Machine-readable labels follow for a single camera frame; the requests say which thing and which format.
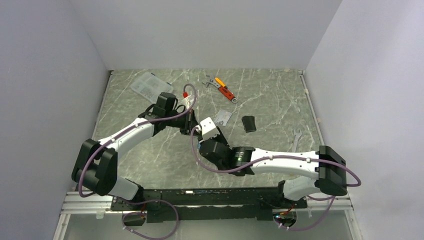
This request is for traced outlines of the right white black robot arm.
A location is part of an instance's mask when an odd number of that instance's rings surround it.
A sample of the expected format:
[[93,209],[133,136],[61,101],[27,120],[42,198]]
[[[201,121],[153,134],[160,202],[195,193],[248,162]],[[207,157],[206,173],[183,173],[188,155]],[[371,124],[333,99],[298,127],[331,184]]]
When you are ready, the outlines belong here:
[[317,151],[276,152],[251,146],[231,148],[218,135],[201,140],[200,156],[215,165],[215,173],[238,177],[265,173],[293,174],[275,194],[276,203],[289,207],[294,201],[315,193],[345,196],[347,191],[346,161],[330,146],[321,145]]

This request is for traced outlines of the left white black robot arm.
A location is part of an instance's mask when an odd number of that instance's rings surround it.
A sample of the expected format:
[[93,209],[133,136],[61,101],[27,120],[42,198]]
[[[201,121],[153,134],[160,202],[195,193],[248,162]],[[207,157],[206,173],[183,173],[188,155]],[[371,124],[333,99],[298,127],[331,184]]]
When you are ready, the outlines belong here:
[[144,203],[144,189],[139,184],[118,175],[120,157],[144,140],[166,127],[178,128],[188,134],[198,125],[193,110],[196,96],[183,93],[182,101],[168,92],[159,94],[150,105],[127,127],[101,140],[87,139],[81,145],[71,179],[81,192],[85,187],[99,196],[111,195],[124,199],[131,210]]

